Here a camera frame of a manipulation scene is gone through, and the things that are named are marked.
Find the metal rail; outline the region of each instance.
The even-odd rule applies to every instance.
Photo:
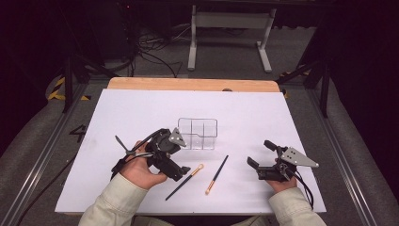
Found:
[[[18,193],[17,197],[15,198],[14,202],[8,209],[6,216],[4,217],[1,225],[3,226],[11,226],[16,225],[18,222],[24,207],[26,206],[27,202],[29,201],[30,196],[32,195],[33,191],[35,190],[36,185],[39,182],[41,175],[43,174],[53,152],[56,148],[57,142],[63,132],[65,125],[68,122],[68,119],[71,117],[72,112],[79,103],[76,100],[79,100],[80,97],[83,95],[87,84],[78,84],[73,95],[74,102],[71,105],[71,108],[66,113],[63,113],[59,118],[58,122],[56,123],[56,127],[52,134],[50,135],[49,139],[47,140],[43,150],[41,151],[38,160],[36,161],[34,167],[29,172],[23,186],[21,187],[20,192]]]
[[[367,204],[367,201],[363,196],[363,193],[361,192],[358,180],[350,169],[349,164],[346,161],[345,155],[343,154],[343,149],[341,148],[338,139],[335,137],[331,124],[329,123],[329,120],[327,118],[323,117],[323,114],[319,109],[319,100],[316,91],[314,89],[308,89],[308,95],[311,99],[312,107],[317,112],[318,119],[322,123],[323,128],[327,133],[328,139],[332,144],[332,155],[334,156],[334,159],[338,165],[349,194],[352,197],[353,203],[358,210],[363,225],[377,225],[373,213],[371,212],[369,205]]]

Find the metal stand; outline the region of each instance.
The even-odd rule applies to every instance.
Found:
[[[197,27],[252,28],[264,30],[263,40],[257,41],[256,44],[264,71],[271,73],[272,68],[264,47],[269,37],[275,14],[275,9],[271,9],[270,13],[197,12],[196,6],[193,6],[191,16],[191,44],[187,69],[194,71],[196,68]]]
[[[119,77],[119,75],[110,72],[103,66],[100,66],[91,60],[79,56],[73,55],[69,56],[64,63],[64,73],[65,73],[65,105],[63,113],[66,113],[73,102],[73,75],[75,75],[78,83],[86,84],[90,80],[90,75],[88,74],[86,65],[89,65],[98,72],[105,74],[109,78]]]
[[[329,85],[329,68],[325,61],[315,61],[311,64],[302,66],[292,73],[289,73],[276,80],[277,84],[282,85],[283,83],[301,75],[302,73],[311,70],[306,80],[303,82],[303,86],[306,89],[314,89],[317,83],[323,78],[322,90],[320,95],[320,110],[323,116],[327,118],[327,96],[328,96],[328,85]]]

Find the table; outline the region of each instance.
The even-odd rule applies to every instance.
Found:
[[[215,91],[223,89],[233,91]],[[171,158],[179,166],[188,166],[193,170],[202,163],[204,169],[167,202],[165,197],[181,181],[167,180],[153,187],[137,214],[271,214],[267,198],[273,195],[273,191],[265,182],[258,180],[255,170],[247,164],[247,157],[252,157],[261,166],[272,166],[276,154],[263,146],[266,138],[281,146],[296,147],[304,153],[276,83],[168,78],[113,78],[110,81],[96,106],[56,212],[82,213],[94,203],[109,182],[111,168],[124,156],[115,135],[130,148],[138,139],[161,127],[176,126],[181,116],[217,119],[215,149],[180,150],[175,153]],[[204,192],[226,154],[229,159],[211,194],[205,196]],[[325,212],[311,169],[299,167],[298,170],[313,192],[314,210]],[[157,169],[152,167],[151,171],[157,172]]]

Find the dark background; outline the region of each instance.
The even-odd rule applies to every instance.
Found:
[[[105,59],[132,53],[126,24],[121,23],[126,15],[120,14],[115,2],[94,4],[78,0],[0,3],[0,155],[47,104],[45,91],[62,73],[67,56],[78,53],[103,64]],[[328,14],[281,9],[274,25],[319,26],[300,63],[327,60],[343,105],[398,198],[393,166],[399,151],[399,20],[394,13],[399,7],[389,1],[337,4],[349,9]],[[190,23],[189,6],[132,10],[136,22],[131,41],[140,26],[167,38],[172,26]]]

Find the sleeve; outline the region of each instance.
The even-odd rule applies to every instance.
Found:
[[[131,225],[147,192],[118,173],[86,210],[79,225]]]
[[[312,211],[311,206],[298,187],[286,189],[277,193],[270,198],[269,203],[281,226],[326,225],[325,222]]]

